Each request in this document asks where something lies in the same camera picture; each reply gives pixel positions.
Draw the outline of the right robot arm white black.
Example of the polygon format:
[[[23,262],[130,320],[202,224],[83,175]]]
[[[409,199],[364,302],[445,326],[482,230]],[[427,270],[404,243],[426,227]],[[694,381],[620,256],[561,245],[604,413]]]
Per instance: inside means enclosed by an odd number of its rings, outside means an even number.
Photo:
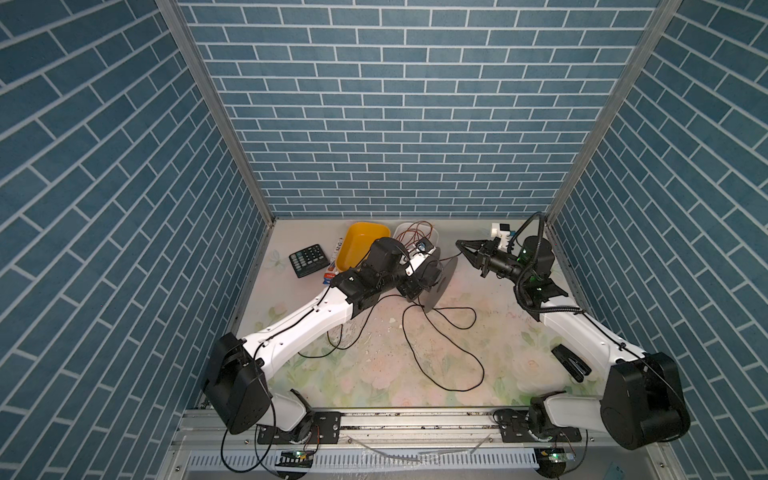
[[[530,236],[519,253],[501,250],[497,238],[459,240],[456,246],[481,274],[513,282],[518,304],[562,338],[554,354],[575,379],[595,373],[604,381],[593,396],[556,391],[533,398],[528,414],[533,435],[594,430],[635,450],[688,432],[691,418],[675,361],[627,342],[569,298],[551,278],[554,253],[548,240]]]

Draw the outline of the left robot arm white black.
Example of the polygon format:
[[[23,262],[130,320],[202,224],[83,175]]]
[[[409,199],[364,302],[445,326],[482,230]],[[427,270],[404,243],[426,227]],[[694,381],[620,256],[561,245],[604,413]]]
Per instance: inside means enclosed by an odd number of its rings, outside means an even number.
[[[265,329],[238,338],[227,333],[210,352],[201,389],[229,433],[274,426],[303,440],[313,411],[299,394],[270,392],[268,381],[318,337],[373,307],[396,289],[408,299],[439,281],[441,250],[428,240],[406,248],[394,238],[375,240],[355,267],[335,275],[310,302]]]

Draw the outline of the grey perforated cable spool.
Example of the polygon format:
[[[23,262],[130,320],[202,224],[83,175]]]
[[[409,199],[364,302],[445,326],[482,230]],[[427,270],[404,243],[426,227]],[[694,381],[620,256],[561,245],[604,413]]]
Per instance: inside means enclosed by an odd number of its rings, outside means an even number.
[[[458,258],[456,256],[438,263],[436,280],[430,289],[425,291],[424,297],[421,299],[422,308],[425,312],[435,309],[453,278],[457,264]]]

